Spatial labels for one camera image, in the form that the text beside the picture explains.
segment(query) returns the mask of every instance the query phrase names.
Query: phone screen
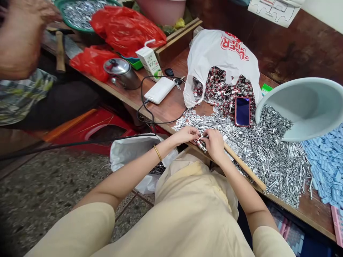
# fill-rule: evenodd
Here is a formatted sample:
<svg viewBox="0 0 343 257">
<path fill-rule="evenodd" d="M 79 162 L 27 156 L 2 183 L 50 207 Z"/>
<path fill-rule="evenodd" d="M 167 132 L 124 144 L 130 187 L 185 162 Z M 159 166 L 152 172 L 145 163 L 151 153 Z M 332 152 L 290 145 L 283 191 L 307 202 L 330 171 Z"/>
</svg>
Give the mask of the phone screen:
<svg viewBox="0 0 343 257">
<path fill-rule="evenodd" d="M 250 99 L 236 98 L 236 124 L 239 126 L 250 125 Z"/>
</svg>

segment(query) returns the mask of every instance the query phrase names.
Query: wooden table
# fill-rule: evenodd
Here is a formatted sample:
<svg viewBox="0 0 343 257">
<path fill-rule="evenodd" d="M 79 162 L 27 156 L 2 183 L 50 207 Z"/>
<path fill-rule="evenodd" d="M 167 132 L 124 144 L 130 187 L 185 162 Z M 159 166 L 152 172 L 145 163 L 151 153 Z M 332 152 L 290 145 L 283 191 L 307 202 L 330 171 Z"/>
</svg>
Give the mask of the wooden table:
<svg viewBox="0 0 343 257">
<path fill-rule="evenodd" d="M 84 44 L 80 41 L 78 35 L 72 36 L 73 40 L 81 47 L 84 48 Z M 50 40 L 43 40 L 42 47 L 49 52 L 55 54 L 56 45 L 53 41 Z M 180 55 L 178 55 L 169 65 L 167 68 L 172 68 L 176 77 L 182 77 L 187 75 L 187 57 L 188 57 L 189 49 L 184 50 Z M 87 78 L 94 81 L 97 85 L 108 91 L 110 94 L 116 96 L 124 103 L 128 104 L 135 110 L 138 110 L 139 107 L 142 105 L 141 102 L 141 93 L 140 89 L 127 91 L 122 88 L 114 86 L 111 82 L 102 83 L 95 79 L 93 76 L 84 74 Z M 147 75 L 145 69 L 141 69 L 137 71 L 137 75 L 140 79 Z M 273 80 L 269 79 L 265 75 L 261 74 L 259 84 L 262 86 L 264 83 L 271 87 L 276 87 L 278 84 Z M 143 94 L 145 94 L 152 86 L 154 82 L 151 79 L 145 79 L 143 83 Z M 183 100 L 183 87 L 184 84 L 181 85 L 182 90 L 178 90 L 174 87 L 171 92 L 167 95 L 167 97 L 159 104 L 156 105 L 154 103 L 149 102 L 146 106 L 147 108 L 154 114 L 155 122 L 168 122 L 177 119 L 184 111 L 185 111 L 185 104 Z M 195 108 L 198 115 L 211 115 L 213 113 L 212 106 L 203 102 L 201 105 Z M 142 108 L 140 113 L 147 118 L 151 118 L 151 115 Z M 172 129 L 172 126 L 175 125 L 175 122 L 168 123 L 168 124 L 160 124 L 159 126 L 162 127 L 164 130 L 168 131 L 171 134 L 174 134 L 175 131 Z M 200 151 L 196 146 L 189 144 L 191 147 Z M 257 185 L 252 184 L 252 186 L 260 193 L 263 193 Z M 308 225 L 312 226 L 314 229 L 318 230 L 328 238 L 333 241 L 336 241 L 335 234 L 334 234 L 334 227 L 332 222 L 332 214 L 330 205 L 324 205 L 317 194 L 316 191 L 313 191 L 313 200 L 310 200 L 309 192 L 307 188 L 305 189 L 305 195 L 302 195 L 300 198 L 300 204 L 298 209 L 293 209 L 277 197 L 272 194 L 266 195 L 270 200 L 278 204 L 283 209 L 287 210 L 288 212 L 292 213 L 300 220 L 304 221 Z"/>
</svg>

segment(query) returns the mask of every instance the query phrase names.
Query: gold bangle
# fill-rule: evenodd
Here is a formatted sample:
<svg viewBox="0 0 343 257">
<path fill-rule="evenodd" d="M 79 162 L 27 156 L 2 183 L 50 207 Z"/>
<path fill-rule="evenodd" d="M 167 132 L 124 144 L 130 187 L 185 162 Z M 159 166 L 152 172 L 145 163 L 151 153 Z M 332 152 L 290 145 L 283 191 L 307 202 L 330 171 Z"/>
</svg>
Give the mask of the gold bangle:
<svg viewBox="0 0 343 257">
<path fill-rule="evenodd" d="M 155 148 L 155 151 L 156 151 L 156 153 L 157 153 L 158 157 L 159 157 L 159 158 L 160 158 L 160 160 L 162 161 L 162 158 L 161 158 L 160 154 L 158 153 L 158 151 L 157 151 L 157 148 L 156 148 L 156 146 L 155 146 L 155 145 L 154 145 L 154 148 Z"/>
</svg>

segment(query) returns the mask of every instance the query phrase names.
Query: white paper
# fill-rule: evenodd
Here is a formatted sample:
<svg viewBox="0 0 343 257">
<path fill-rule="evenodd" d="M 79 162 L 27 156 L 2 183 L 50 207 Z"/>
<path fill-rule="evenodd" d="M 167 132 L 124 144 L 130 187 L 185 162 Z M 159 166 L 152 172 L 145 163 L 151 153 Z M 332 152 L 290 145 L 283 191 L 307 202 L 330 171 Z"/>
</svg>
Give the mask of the white paper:
<svg viewBox="0 0 343 257">
<path fill-rule="evenodd" d="M 283 27 L 288 27 L 305 0 L 251 0 L 248 11 L 270 20 Z"/>
</svg>

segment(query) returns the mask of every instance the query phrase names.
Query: beige pants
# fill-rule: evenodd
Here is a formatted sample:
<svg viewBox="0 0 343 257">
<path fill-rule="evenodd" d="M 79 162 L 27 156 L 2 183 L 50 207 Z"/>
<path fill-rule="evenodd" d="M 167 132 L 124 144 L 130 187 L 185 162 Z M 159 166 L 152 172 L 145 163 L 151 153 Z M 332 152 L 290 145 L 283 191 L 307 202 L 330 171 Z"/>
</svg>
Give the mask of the beige pants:
<svg viewBox="0 0 343 257">
<path fill-rule="evenodd" d="M 182 170 L 184 167 L 191 165 L 194 162 L 199 162 L 202 168 L 203 174 L 211 174 L 217 181 L 219 188 L 225 193 L 228 203 L 232 209 L 232 216 L 238 219 L 238 199 L 235 192 L 233 191 L 230 183 L 227 181 L 226 177 L 221 175 L 224 174 L 222 169 L 218 166 L 213 167 L 210 171 L 209 165 L 210 160 L 206 158 L 203 154 L 197 152 L 191 147 L 187 147 L 184 151 L 179 153 L 175 160 L 170 164 L 168 168 L 165 169 L 164 173 L 160 177 L 156 185 L 155 196 L 158 198 L 159 192 L 165 182 L 173 176 L 178 171 Z"/>
</svg>

